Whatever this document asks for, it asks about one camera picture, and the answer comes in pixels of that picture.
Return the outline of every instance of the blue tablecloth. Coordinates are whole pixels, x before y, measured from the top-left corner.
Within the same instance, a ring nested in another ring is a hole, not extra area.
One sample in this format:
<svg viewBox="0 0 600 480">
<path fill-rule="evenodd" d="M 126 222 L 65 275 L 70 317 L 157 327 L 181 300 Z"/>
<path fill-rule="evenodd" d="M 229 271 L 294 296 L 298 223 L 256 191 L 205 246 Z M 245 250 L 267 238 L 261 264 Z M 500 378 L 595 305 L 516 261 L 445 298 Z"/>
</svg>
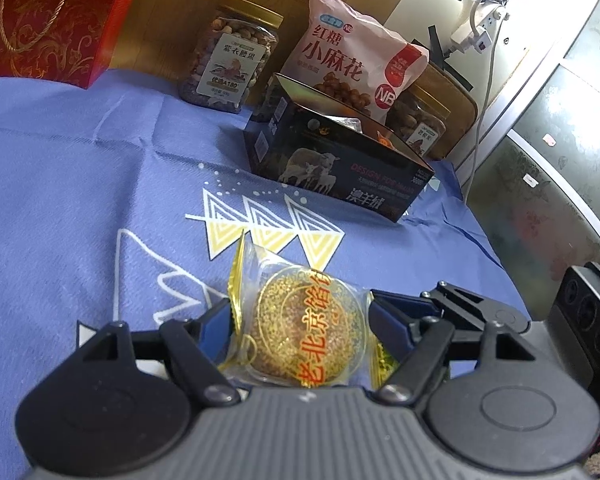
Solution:
<svg viewBox="0 0 600 480">
<path fill-rule="evenodd" d="M 445 280 L 526 312 L 448 164 L 394 224 L 248 173 L 247 118 L 133 72 L 88 91 L 0 78 L 0 479 L 26 471 L 14 412 L 75 349 L 77 325 L 196 316 L 226 292 L 244 227 L 364 287 Z"/>
</svg>

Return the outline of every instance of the red circle logo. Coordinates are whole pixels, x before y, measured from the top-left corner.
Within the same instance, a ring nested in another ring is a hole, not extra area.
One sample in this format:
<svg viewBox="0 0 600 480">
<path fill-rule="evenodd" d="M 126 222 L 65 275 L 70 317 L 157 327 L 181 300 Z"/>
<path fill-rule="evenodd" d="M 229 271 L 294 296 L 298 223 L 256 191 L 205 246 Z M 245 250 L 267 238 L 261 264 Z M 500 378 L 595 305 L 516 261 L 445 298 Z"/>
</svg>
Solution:
<svg viewBox="0 0 600 480">
<path fill-rule="evenodd" d="M 374 96 L 376 98 L 376 105 L 378 105 L 378 108 L 387 110 L 392 104 L 394 104 L 395 101 L 394 87 L 388 85 L 387 83 L 383 83 L 376 88 L 376 94 Z"/>
</svg>

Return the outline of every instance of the pink snack bag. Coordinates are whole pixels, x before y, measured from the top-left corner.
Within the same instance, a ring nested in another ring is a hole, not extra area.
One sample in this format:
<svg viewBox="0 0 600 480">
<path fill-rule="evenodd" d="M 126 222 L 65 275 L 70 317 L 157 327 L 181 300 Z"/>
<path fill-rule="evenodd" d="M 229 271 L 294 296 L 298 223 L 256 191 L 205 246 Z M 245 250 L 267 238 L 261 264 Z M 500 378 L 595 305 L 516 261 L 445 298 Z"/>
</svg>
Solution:
<svg viewBox="0 0 600 480">
<path fill-rule="evenodd" d="M 429 51 L 342 0 L 309 0 L 309 20 L 282 73 L 384 124 L 395 99 L 426 68 Z"/>
</svg>

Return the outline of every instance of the red gift bag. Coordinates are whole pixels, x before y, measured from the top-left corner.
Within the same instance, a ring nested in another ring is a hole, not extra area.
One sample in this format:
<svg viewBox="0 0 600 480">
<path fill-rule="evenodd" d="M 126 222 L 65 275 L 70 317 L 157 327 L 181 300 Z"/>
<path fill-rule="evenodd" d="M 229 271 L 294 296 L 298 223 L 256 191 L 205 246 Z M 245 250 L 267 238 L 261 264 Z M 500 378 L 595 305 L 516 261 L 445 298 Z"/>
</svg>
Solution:
<svg viewBox="0 0 600 480">
<path fill-rule="evenodd" d="M 109 66 L 132 0 L 0 0 L 0 76 L 88 88 Z"/>
</svg>

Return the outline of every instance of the glass door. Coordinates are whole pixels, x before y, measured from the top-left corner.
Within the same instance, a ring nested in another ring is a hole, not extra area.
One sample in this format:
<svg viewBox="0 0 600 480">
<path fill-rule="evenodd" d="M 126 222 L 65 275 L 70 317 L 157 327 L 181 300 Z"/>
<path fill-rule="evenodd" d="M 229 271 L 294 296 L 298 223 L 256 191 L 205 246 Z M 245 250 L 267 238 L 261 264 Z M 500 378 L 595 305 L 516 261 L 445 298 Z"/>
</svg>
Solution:
<svg viewBox="0 0 600 480">
<path fill-rule="evenodd" d="M 535 319 L 568 266 L 600 263 L 600 0 L 560 54 L 481 142 L 468 200 Z"/>
</svg>

